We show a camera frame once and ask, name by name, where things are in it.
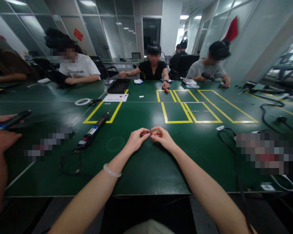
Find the hand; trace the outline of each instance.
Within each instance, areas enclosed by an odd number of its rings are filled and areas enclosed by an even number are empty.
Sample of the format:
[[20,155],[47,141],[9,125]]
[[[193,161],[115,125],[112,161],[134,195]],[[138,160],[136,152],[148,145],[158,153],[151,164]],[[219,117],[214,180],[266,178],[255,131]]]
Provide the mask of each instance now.
[[223,81],[225,82],[225,84],[223,86],[221,86],[222,88],[229,88],[231,85],[231,79],[223,79]]
[[15,116],[17,116],[17,114],[13,114],[13,115],[1,115],[0,116],[0,123],[3,123],[5,121],[8,121],[8,120],[12,119]]
[[172,137],[164,128],[162,128],[161,126],[157,126],[151,129],[151,131],[154,130],[156,131],[153,132],[153,135],[151,136],[154,142],[158,141],[169,152],[171,152],[175,147],[178,147],[176,143],[173,141]]
[[142,142],[144,142],[149,136],[150,136],[149,130],[146,128],[140,128],[136,131],[133,131],[130,134],[130,137],[124,149],[132,154],[133,152],[137,151],[140,148]]
[[69,85],[73,85],[73,84],[78,83],[78,80],[77,80],[77,78],[68,77],[68,78],[65,79],[65,83],[67,83]]
[[170,88],[170,84],[165,81],[165,82],[163,82],[162,87],[163,88]]
[[3,153],[4,151],[6,151],[21,137],[22,134],[16,134],[8,131],[0,131],[0,152]]
[[121,71],[121,72],[119,73],[119,76],[120,76],[122,79],[124,79],[125,76],[126,76],[126,72],[125,72],[125,71]]
[[203,76],[197,76],[197,77],[194,77],[193,80],[204,82],[204,81],[206,81],[207,79],[204,78]]

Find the black t-shirt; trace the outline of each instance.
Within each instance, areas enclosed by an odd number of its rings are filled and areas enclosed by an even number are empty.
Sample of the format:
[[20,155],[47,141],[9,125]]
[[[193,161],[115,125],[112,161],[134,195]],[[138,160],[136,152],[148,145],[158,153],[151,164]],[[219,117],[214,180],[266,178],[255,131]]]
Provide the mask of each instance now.
[[170,67],[171,69],[172,69],[172,68],[176,68],[176,67],[174,67],[174,66],[179,62],[179,59],[180,59],[181,55],[187,55],[187,52],[185,52],[185,51],[180,51],[179,53],[174,54],[174,56],[172,56],[172,58],[169,60],[169,62],[170,62],[169,67]]
[[150,61],[140,63],[138,68],[140,71],[144,72],[146,80],[160,80],[162,78],[163,69],[166,68],[166,63],[164,61],[159,61],[154,75]]

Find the red decoration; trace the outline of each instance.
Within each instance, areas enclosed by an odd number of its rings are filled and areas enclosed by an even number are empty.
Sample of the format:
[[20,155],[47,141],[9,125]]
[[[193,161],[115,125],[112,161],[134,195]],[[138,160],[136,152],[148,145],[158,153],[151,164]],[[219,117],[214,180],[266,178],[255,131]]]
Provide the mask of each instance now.
[[77,28],[75,28],[74,36],[75,36],[78,40],[81,41],[84,35],[83,35],[80,31],[78,31]]
[[226,33],[226,36],[222,40],[232,41],[237,35],[238,35],[238,16],[236,16],[232,20],[232,22],[228,28],[228,31]]

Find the black tray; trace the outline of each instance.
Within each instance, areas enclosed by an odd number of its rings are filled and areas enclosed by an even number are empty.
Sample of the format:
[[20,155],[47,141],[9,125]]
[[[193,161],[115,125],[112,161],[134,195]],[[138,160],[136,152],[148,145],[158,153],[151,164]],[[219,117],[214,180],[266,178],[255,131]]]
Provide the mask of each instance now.
[[117,79],[108,88],[107,92],[111,94],[124,94],[128,85],[130,84],[130,79]]

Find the gray t-shirt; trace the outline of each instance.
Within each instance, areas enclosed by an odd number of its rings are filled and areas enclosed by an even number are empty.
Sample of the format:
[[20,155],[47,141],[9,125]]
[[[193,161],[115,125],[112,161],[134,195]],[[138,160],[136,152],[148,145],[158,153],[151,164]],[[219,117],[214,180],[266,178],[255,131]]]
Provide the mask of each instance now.
[[205,66],[203,61],[199,60],[191,65],[186,78],[193,79],[197,76],[200,76],[203,72],[206,72],[215,78],[222,77],[226,74],[222,64],[217,63],[215,66]]

